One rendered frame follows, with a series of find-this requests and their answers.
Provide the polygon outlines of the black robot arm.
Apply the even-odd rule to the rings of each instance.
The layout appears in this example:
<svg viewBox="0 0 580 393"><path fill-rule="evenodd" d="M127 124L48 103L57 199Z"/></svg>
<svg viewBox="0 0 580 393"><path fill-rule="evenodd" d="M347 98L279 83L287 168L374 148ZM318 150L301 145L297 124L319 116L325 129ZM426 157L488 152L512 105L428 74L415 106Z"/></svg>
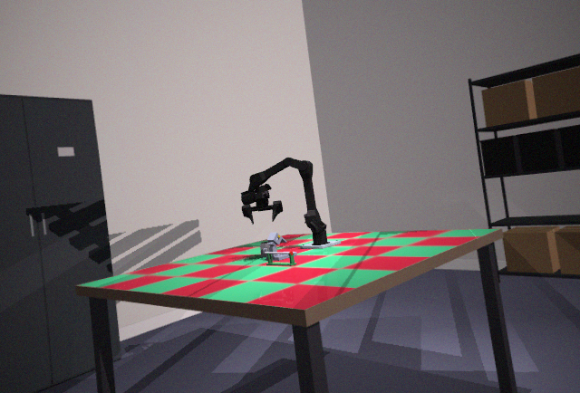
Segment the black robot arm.
<svg viewBox="0 0 580 393"><path fill-rule="evenodd" d="M300 176L304 182L304 193L307 205L307 214L304 219L307 227L313 233L313 244L322 245L329 244L327 242L326 224L322 222L321 217L316 209L313 188L313 164L308 160L297 160L293 158L285 158L279 163L273 165L271 168L252 175L249 179L250 184L248 191L241 193L241 200L244 205L250 205L256 202L256 206L260 203L268 203L269 192L272 189L268 184L263 185L270 177L280 172L287 167L297 168ZM261 186L263 185L263 186Z"/></svg>

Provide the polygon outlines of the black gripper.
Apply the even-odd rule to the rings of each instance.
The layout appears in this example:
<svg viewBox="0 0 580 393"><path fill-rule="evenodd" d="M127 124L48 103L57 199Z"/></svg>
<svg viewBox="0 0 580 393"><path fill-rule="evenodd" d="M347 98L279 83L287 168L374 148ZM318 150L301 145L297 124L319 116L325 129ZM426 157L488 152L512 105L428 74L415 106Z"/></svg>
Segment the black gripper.
<svg viewBox="0 0 580 393"><path fill-rule="evenodd" d="M282 201L280 201L280 200L273 201L273 205L270 205L270 206L266 202L260 203L260 204L258 204L258 206L250 206L250 205L242 206L242 212L243 212L244 217L249 217L252 224L254 224L254 220L253 220L253 216L252 216L253 211L266 211L266 210L272 210L272 209L273 209L272 221L274 222L276 216L278 214L280 214L280 212L283 212Z"/></svg>

